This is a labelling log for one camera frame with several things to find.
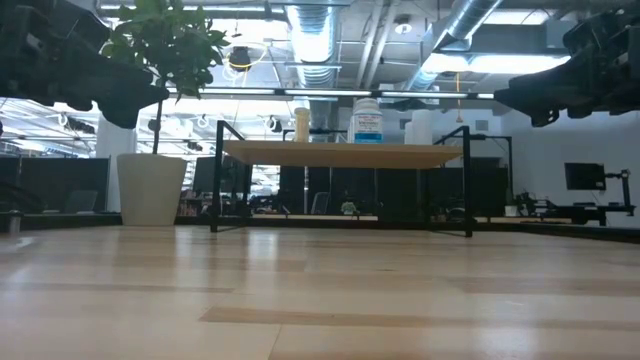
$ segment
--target computer monitor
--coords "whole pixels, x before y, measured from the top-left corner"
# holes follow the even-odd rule
[[[607,181],[602,164],[564,164],[567,190],[607,190]]]

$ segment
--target potted plant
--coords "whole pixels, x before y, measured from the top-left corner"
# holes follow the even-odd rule
[[[200,89],[213,82],[210,68],[222,64],[225,33],[213,30],[202,7],[185,10],[181,0],[135,0],[121,6],[119,24],[103,55],[152,72],[155,85],[175,87],[182,96],[200,99]],[[159,156],[162,105],[158,104],[152,154],[118,156],[118,180],[125,225],[173,225],[187,164]]]

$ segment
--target plant stem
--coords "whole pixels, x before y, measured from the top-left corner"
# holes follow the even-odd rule
[[[166,89],[167,87],[167,80],[166,77],[164,75],[162,75],[160,77],[160,80],[162,82],[162,88]],[[162,104],[164,104],[164,100],[160,101],[158,103],[158,113],[156,114],[156,126],[153,129],[153,155],[157,155],[158,154],[158,144],[160,143],[160,128],[162,127],[161,123],[162,123]]]

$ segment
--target small plant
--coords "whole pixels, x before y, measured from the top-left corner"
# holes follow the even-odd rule
[[[200,89],[213,83],[210,68],[222,65],[225,33],[213,30],[202,6],[184,9],[182,0],[135,0],[135,8],[118,10],[122,23],[111,33],[102,54],[152,72],[155,85],[173,84],[182,96],[200,99]],[[158,153],[162,104],[153,128],[153,153]]]

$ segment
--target light fixture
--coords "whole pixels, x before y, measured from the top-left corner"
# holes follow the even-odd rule
[[[553,69],[571,59],[570,56],[482,55],[469,64],[469,71],[488,74],[533,74]]]
[[[167,88],[171,94],[177,94],[178,90],[174,87]],[[273,89],[247,89],[247,88],[205,88],[200,90],[201,94],[210,95],[273,95]]]
[[[422,64],[421,69],[426,73],[465,72],[469,71],[469,62],[463,56],[434,53]]]
[[[411,16],[407,14],[398,15],[396,17],[394,21],[396,34],[404,35],[411,32],[411,24],[409,24],[409,20],[411,20]]]
[[[122,6],[121,4],[105,4],[105,5],[100,5],[100,9],[102,10],[118,10],[120,9],[120,6]],[[124,5],[130,9],[135,9],[136,6],[135,5]],[[198,6],[196,5],[185,5],[183,7],[184,10],[187,11],[195,11],[198,10]],[[215,5],[204,5],[202,6],[202,10],[204,11],[229,11],[229,12],[245,12],[245,11],[264,11],[264,7],[258,7],[258,6],[248,6],[248,7],[233,7],[233,6],[215,6]],[[283,14],[284,10],[283,9],[272,9],[271,10],[272,13],[275,14]]]
[[[411,99],[465,99],[468,97],[468,94],[451,92],[383,91],[382,97]]]
[[[69,123],[69,119],[67,118],[67,114],[62,113],[58,114],[58,125],[66,126]]]
[[[363,90],[313,90],[313,89],[291,89],[285,90],[285,94],[293,96],[371,96],[371,91]]]

